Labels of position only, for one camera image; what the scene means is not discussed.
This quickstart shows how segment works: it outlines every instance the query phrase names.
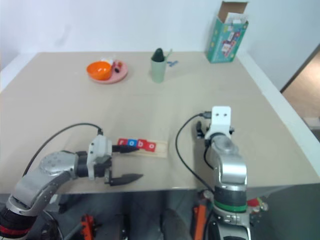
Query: pink plate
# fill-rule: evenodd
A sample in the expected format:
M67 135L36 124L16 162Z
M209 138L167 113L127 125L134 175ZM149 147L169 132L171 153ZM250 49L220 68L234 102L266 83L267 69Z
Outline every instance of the pink plate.
M90 79L96 83L99 83L99 84L114 84L114 83L120 82L128 74L128 66L123 61L115 60L115 62L116 63L122 62L122 67L120 69L120 72L118 72L118 73L115 72L115 68L113 67L112 68L112 75L108 80L95 80L91 77L90 77Z

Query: orange bowl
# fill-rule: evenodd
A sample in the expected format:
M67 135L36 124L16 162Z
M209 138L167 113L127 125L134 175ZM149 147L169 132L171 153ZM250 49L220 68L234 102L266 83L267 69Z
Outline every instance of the orange bowl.
M112 66L106 61L96 61L87 66L86 71L91 78L105 81L112 75Z

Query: wire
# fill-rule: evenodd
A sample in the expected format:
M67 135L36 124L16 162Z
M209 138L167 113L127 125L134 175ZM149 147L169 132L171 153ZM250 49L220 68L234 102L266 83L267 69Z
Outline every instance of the wire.
M203 153L203 159L204 159L205 163L208 165L208 167L211 168L212 170L214 170L214 167L211 166L211 164L207 161L207 157L206 156L207 156L208 149L209 149L209 146L206 146L205 150L204 150L204 153Z
M209 221L211 219L211 216L212 214L214 213L214 210L212 209L208 215L208 217L206 218L206 221L205 221L205 225L204 225L204 229L203 229L203 240L206 240L206 236L207 236L207 228L208 228L208 225L209 225Z
M47 215L49 216L49 218L51 218L52 221L56 222L56 228L58 229L60 238L61 238L61 240L64 240L64 235L62 234L62 231L61 231L61 229L60 229L60 227L59 227L58 221L57 221L49 212L47 212L47 211L45 211L45 210L43 210L43 212L44 212L45 214L47 214Z
M38 156L38 154L41 152L41 150L52 140L54 139L56 136L58 136L59 134L63 133L64 131L68 130L68 129L71 129L73 127L76 127L76 126L83 126L83 125L86 125L86 126L92 126L92 127L95 127L98 129L98 134L101 134L103 135L103 130L101 127L99 127L98 125L95 125L95 124L92 124L92 123L88 123L88 122L80 122L80 123L76 123L76 124L73 124L73 125L70 125L70 126L67 126L63 129L61 129L60 131L56 132L55 134L53 134L51 137L49 137L42 145L41 147L36 151L36 153L33 155L33 157L31 158L31 160L29 161L28 165L26 166L25 170L24 170L24 173L22 176L26 175L27 172L29 171L32 163L34 162L34 160L36 159L36 157Z
M180 155L180 152L179 152L179 149L178 149L178 138L179 138L179 135L181 133L181 131L184 129L184 127L194 118L196 117L202 117L202 113L199 113L199 114L196 114L192 117L190 117L183 125L182 127L179 129L178 133L176 134L176 137L175 137L175 150L176 150L176 153L178 154L181 162L184 164L184 166L203 184L205 185L212 193L214 193L214 190L209 186L208 183L206 183L198 174L196 174L194 171L192 171L192 169L185 163L185 161L183 160L183 158L181 157Z

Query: green box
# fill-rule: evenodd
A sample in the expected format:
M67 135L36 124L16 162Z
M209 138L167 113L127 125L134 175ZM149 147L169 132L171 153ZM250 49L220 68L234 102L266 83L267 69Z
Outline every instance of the green box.
M235 59L249 23L225 21L229 13L243 14L246 6L247 2L222 2L206 55L210 63L227 63Z

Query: beige tabletop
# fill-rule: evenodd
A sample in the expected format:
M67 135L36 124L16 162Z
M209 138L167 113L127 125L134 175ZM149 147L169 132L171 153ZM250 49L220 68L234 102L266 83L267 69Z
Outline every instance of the beige tabletop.
M116 56L128 65L127 77L116 84L90 81L86 67ZM103 127L118 138L168 142L168 157L113 155L114 176L144 176L110 187L103 179L66 183L60 192L149 191L201 186L180 162L174 141L192 115L212 106L231 106L232 139L248 168L248 186L269 187L317 183L313 167L286 126L261 94L246 69L232 63L210 64L201 52L177 52L165 81L152 82L151 52L63 52L38 54L0 94L0 193L10 193L39 146L58 130L79 122ZM203 140L195 139L196 119L181 133L185 161L209 183L212 172L203 161ZM38 156L59 150L87 150L96 130L76 127L55 138Z

